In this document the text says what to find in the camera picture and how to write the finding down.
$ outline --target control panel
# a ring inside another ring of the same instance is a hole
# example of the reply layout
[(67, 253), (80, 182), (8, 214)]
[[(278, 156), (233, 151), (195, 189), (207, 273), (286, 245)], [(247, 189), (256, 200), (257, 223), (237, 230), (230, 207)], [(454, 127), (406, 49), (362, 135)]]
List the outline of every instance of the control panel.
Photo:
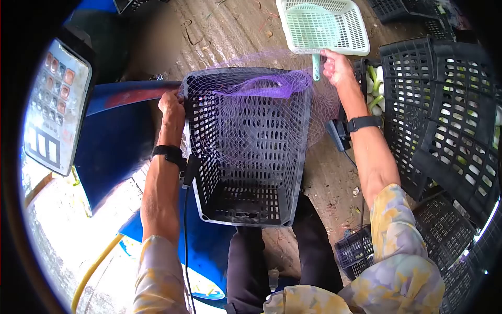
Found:
[(91, 76), (90, 64), (55, 39), (29, 98), (26, 155), (64, 176), (73, 164)]

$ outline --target black wristband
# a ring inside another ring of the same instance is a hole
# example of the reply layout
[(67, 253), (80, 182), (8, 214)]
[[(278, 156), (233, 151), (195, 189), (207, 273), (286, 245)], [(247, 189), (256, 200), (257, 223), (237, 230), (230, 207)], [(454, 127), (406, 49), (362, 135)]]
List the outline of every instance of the black wristband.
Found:
[(360, 128), (364, 127), (380, 127), (382, 126), (382, 120), (378, 116), (365, 116), (352, 118), (349, 122), (347, 122), (347, 131), (355, 132)]
[(183, 158), (183, 153), (179, 147), (173, 145), (158, 145), (154, 147), (152, 157), (155, 155), (164, 155), (167, 161), (172, 162), (180, 168), (180, 172), (185, 171), (187, 161)]

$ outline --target black pants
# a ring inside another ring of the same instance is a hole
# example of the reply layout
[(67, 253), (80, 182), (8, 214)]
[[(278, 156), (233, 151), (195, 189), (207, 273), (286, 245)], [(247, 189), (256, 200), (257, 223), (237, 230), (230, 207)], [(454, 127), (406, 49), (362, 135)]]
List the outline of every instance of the black pants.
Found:
[[(338, 293), (343, 283), (326, 229), (314, 205), (303, 194), (298, 198), (292, 227), (300, 255), (300, 284)], [(263, 313), (263, 303), (270, 294), (264, 248), (260, 228), (237, 227), (228, 252), (226, 309), (229, 313)]]

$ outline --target dirty floor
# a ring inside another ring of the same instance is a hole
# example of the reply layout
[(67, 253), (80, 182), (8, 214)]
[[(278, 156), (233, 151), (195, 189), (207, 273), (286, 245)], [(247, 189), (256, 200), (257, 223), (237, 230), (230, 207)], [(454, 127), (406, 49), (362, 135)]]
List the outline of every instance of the dirty floor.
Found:
[[(364, 18), (369, 36), (370, 57), (378, 58), (380, 45), (423, 36), (416, 24), (382, 25), (366, 0), (354, 0)], [(182, 80), (190, 71), (205, 69), (237, 57), (263, 51), (287, 49), (281, 21), (274, 0), (171, 0), (166, 11), (177, 19), (179, 29), (165, 36), (179, 42), (181, 50), (174, 65), (163, 73), (168, 80)], [(265, 58), (253, 66), (290, 68), (287, 58)], [(331, 139), (324, 135), (307, 151), (304, 173), (305, 193), (316, 207), (334, 245), (346, 230), (357, 229), (362, 208), (362, 193), (357, 171)], [(364, 223), (369, 212), (364, 208)], [(269, 228), (263, 231), (266, 256), (270, 267), (285, 274), (300, 276), (298, 246), (291, 228)]]

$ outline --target person's left hand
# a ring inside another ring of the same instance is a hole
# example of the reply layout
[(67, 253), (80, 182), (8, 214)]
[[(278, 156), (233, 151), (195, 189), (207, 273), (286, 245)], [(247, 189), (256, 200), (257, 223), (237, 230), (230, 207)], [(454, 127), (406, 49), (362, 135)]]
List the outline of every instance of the person's left hand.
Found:
[(183, 128), (185, 127), (185, 108), (183, 99), (178, 98), (178, 90), (167, 91), (159, 101), (162, 111), (162, 126), (158, 145), (174, 145), (179, 147)]

